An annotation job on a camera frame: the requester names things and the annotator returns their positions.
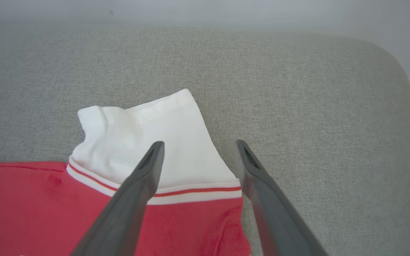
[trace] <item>gray fabric surface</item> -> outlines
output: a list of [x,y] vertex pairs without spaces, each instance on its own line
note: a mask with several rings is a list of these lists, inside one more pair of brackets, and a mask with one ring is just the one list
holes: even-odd
[[[234,171],[247,141],[331,256],[410,255],[410,86],[367,42],[137,26],[0,26],[0,161],[63,161],[77,110],[188,88]],[[252,208],[243,228],[262,255]]]

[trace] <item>gray upholstery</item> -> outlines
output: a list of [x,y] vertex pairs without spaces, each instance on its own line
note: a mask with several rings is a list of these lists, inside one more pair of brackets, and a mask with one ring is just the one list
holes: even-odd
[[[77,110],[188,88],[234,171],[247,141],[331,256],[410,255],[410,85],[356,39],[116,25],[0,26],[0,161],[63,161]],[[262,255],[248,200],[243,228]]]

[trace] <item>red and white garment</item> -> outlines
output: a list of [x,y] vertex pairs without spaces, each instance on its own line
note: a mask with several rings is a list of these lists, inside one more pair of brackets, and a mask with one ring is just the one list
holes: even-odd
[[164,164],[136,255],[250,254],[239,181],[188,90],[130,109],[93,106],[78,115],[86,137],[69,158],[70,176],[58,162],[0,164],[0,254],[69,253],[159,140]]

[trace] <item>red fabric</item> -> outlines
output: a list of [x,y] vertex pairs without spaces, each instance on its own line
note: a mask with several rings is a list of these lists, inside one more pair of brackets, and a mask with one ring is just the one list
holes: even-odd
[[[109,202],[61,162],[0,164],[0,255],[69,255]],[[249,256],[242,198],[147,206],[137,256]]]

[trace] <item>white wall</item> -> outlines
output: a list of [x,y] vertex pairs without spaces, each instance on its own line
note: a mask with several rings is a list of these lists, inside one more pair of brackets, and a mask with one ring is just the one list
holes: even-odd
[[280,28],[364,39],[410,78],[410,0],[0,0],[1,21]]

